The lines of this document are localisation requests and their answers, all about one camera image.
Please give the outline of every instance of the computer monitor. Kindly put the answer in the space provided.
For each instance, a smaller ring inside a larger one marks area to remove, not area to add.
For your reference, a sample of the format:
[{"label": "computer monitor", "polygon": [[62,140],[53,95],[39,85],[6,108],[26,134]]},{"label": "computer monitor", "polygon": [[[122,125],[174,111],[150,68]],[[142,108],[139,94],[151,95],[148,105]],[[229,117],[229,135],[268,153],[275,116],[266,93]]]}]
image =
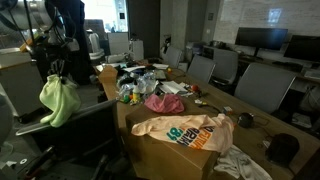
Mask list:
[{"label": "computer monitor", "polygon": [[288,29],[240,27],[235,44],[255,47],[256,57],[259,48],[280,50],[287,32]]},{"label": "computer monitor", "polygon": [[284,57],[320,62],[320,36],[293,35]]}]

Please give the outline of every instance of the table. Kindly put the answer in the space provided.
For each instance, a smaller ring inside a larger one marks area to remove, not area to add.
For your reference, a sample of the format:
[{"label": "table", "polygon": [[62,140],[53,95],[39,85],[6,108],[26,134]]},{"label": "table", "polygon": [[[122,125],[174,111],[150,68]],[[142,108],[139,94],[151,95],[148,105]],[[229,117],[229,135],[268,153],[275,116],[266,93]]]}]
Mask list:
[{"label": "table", "polygon": [[[296,129],[295,127],[292,127],[285,122],[282,122],[281,120],[245,103],[240,101],[239,99],[230,96],[229,94],[226,94],[217,88],[199,82],[196,79],[185,76],[181,77],[181,72],[176,70],[173,71],[172,74],[169,76],[170,78],[174,78],[175,81],[181,82],[184,81],[189,84],[197,84],[201,88],[201,90],[204,92],[204,96],[201,98],[202,100],[206,101],[209,105],[214,105],[216,107],[219,107],[222,109],[224,106],[230,106],[235,114],[231,115],[231,119],[236,122],[237,118],[240,113],[242,112],[249,112],[253,113],[256,118],[256,121],[264,122],[266,120],[269,121],[268,125],[263,126],[263,127],[256,127],[256,128],[250,128],[250,129],[244,129],[242,127],[236,126],[234,130],[234,144],[238,146],[243,152],[248,154],[255,162],[257,162],[262,168],[264,168],[274,179],[291,179],[293,177],[292,173],[286,169],[279,167],[277,165],[274,165],[270,162],[268,162],[265,158],[265,150],[266,148],[261,147],[260,145],[262,144],[262,140],[265,139],[266,136],[266,131],[271,134],[275,135],[278,133],[287,133],[290,135],[295,136],[300,143],[300,150],[290,163],[291,169],[297,173],[303,165],[308,161],[308,159],[316,152],[316,150],[320,147],[320,141],[316,139],[315,137],[299,130]],[[115,84],[104,84],[102,81],[103,86],[105,87],[105,92],[108,96],[112,95],[112,92],[110,90],[112,89],[111,87],[115,88]],[[194,97],[189,97],[189,98],[184,98],[184,102],[191,102]],[[216,112],[212,110],[203,110],[203,109],[196,109],[194,108],[191,112],[185,112],[185,113],[203,113],[207,112],[209,115],[215,115]],[[168,171],[168,168],[165,168],[164,162],[170,162],[170,157],[172,157],[169,153],[167,153],[167,156],[159,156],[159,154],[153,154],[151,153],[152,150],[146,149],[145,151],[136,151],[139,146],[143,145],[150,145],[154,146],[154,148],[159,149],[159,151],[163,151],[164,149],[171,149],[171,150],[179,150],[176,151],[180,154],[185,154],[188,156],[188,153],[190,151],[194,151],[193,149],[185,150],[182,147],[176,145],[176,144],[171,144],[167,142],[160,142],[157,140],[152,139],[149,136],[143,136],[143,137],[135,137],[133,135],[128,134],[128,131],[123,128],[125,127],[125,119],[127,117],[127,120],[130,120],[132,118],[135,119],[141,119],[145,120],[150,117],[154,117],[156,114],[150,113],[146,110],[146,108],[142,105],[138,106],[129,106],[126,104],[118,103],[118,120],[119,120],[119,126],[122,127],[121,132],[123,135],[124,142],[128,148],[128,152],[138,152],[138,158],[137,158],[137,153],[132,154],[134,157],[134,166],[135,170],[137,172],[137,175],[140,177],[145,177],[145,178],[150,178],[150,179],[161,179],[160,176],[156,176],[155,178],[148,176],[150,173],[159,173],[163,176],[164,169]],[[202,179],[207,178],[210,173],[210,169],[212,168],[212,163],[208,163],[210,161],[215,161],[217,158],[218,153],[216,152],[209,152],[209,151],[203,151],[203,152],[196,152],[193,153],[193,155],[190,156],[195,156],[199,157],[200,161],[198,162],[189,162],[189,164],[194,164],[194,165],[201,165],[203,167],[203,172],[200,174],[198,172],[197,176],[202,177]],[[146,168],[150,171],[146,172],[146,169],[144,169],[144,165],[148,165],[149,167]],[[171,162],[171,165],[169,166],[170,168],[177,168],[175,167],[175,163]],[[178,178],[178,175],[175,172],[168,172],[166,177],[175,177],[176,179]]]}]

